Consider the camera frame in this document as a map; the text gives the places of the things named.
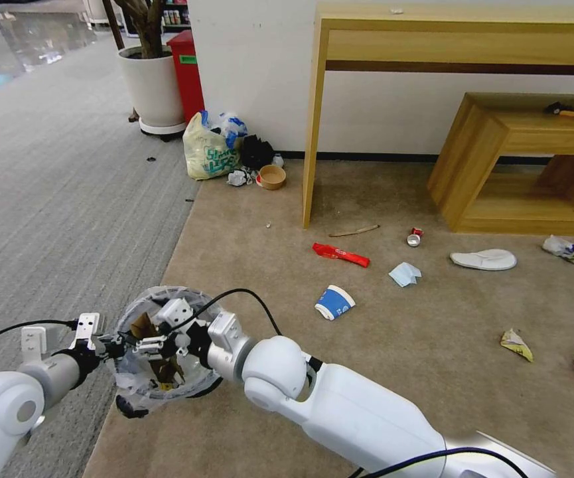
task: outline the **white slipper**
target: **white slipper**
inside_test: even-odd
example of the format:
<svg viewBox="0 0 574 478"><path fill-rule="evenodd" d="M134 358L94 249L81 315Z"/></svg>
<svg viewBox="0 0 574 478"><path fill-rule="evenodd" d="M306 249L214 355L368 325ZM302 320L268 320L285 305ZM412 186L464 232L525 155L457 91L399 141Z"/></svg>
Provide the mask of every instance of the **white slipper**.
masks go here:
<svg viewBox="0 0 574 478"><path fill-rule="evenodd" d="M453 252L451 260L458 266L481 270L507 270L517 265L514 254L503 249L487 249L469 254Z"/></svg>

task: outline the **white wall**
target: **white wall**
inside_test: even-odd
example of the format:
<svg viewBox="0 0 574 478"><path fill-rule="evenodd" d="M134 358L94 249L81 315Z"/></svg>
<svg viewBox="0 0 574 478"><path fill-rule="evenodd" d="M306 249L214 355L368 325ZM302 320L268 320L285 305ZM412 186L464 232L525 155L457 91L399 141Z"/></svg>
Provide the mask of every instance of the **white wall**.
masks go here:
<svg viewBox="0 0 574 478"><path fill-rule="evenodd" d="M206 108L235 111L275 149L304 150L315 0L189 0L189 9ZM574 93L574 77L327 72L319 151L438 153L466 91Z"/></svg>

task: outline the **baseboard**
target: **baseboard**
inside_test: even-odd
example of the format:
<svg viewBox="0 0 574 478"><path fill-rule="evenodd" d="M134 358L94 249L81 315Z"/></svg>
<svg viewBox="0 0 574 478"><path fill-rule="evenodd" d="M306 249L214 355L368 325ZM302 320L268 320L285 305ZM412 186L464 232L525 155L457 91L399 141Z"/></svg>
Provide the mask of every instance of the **baseboard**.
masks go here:
<svg viewBox="0 0 574 478"><path fill-rule="evenodd" d="M277 151L286 158L304 159L304 151ZM388 163L436 163L439 155L399 153L329 153L320 152L320 161L385 161ZM501 156L497 164L545 166L549 157Z"/></svg>

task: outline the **wooden bowl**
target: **wooden bowl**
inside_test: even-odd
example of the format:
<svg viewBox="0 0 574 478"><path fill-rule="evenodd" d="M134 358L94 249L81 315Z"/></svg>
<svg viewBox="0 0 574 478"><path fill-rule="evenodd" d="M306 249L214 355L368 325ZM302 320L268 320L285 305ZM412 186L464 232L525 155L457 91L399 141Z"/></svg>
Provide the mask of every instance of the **wooden bowl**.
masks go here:
<svg viewBox="0 0 574 478"><path fill-rule="evenodd" d="M285 170L276 165L266 165L260 168L260 184L264 189L279 189L285 183Z"/></svg>

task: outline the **floor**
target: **floor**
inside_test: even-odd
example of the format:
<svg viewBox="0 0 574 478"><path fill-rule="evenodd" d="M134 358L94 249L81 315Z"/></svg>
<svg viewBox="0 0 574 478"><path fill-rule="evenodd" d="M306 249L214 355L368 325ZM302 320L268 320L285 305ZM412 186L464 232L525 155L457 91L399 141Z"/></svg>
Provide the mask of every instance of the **floor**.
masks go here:
<svg viewBox="0 0 574 478"><path fill-rule="evenodd" d="M83 11L80 0L0 5L0 86L108 36Z"/></svg>
<svg viewBox="0 0 574 478"><path fill-rule="evenodd" d="M112 324L160 283L197 184L180 140L127 122L111 35L76 14L11 14L0 19L0 328L85 311ZM0 370L19 365L19 348L18 333L0 338ZM79 477L112 383L95 372L2 476Z"/></svg>
<svg viewBox="0 0 574 478"><path fill-rule="evenodd" d="M212 296L248 287L304 351L411 400L438 432L480 430L559 478L574 478L574 264L544 252L543 236L450 233L425 187L431 165L318 162L311 227L302 230L302 163L285 169L278 191L237 189L223 178L202 183L163 283ZM380 228L328 237L371 224ZM418 248L405 242L412 227L425 231ZM318 257L316 241L371 264ZM487 248L512 251L517 266L485 272L449 259ZM388 276L402 261L421 270L418 284L401 288ZM333 322L313 308L329 284L356 302ZM247 295L222 305L249 336L273 335ZM533 363L499 345L511 327L532 348ZM403 445L387 440L391 449ZM223 383L141 420L112 407L84 478L337 478L353 469L296 425L255 407L240 384Z"/></svg>

